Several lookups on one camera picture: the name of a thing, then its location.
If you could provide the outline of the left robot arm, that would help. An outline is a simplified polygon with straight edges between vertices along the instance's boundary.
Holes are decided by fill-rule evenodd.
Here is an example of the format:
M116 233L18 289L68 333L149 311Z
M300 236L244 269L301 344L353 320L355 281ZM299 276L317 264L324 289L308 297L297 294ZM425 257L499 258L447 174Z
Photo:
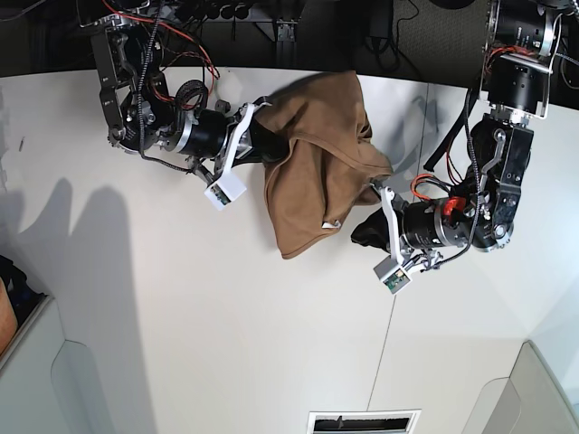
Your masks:
M374 182L381 210L355 244L389 253L394 269L437 269L440 250L494 250L508 243L531 156L531 118L545 118L563 16L575 1L491 1L484 58L460 116L411 182L408 203Z

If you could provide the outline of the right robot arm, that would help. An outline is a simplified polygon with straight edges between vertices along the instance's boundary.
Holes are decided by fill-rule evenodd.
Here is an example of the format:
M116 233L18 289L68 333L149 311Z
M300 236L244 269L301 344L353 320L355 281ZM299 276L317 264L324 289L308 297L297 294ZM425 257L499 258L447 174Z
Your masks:
M84 26L94 25L92 53L109 142L177 172L220 171L234 165L273 164L289 154L288 141L255 119L242 125L246 106L232 112L218 99L221 74L192 23L244 18L248 1L79 1Z

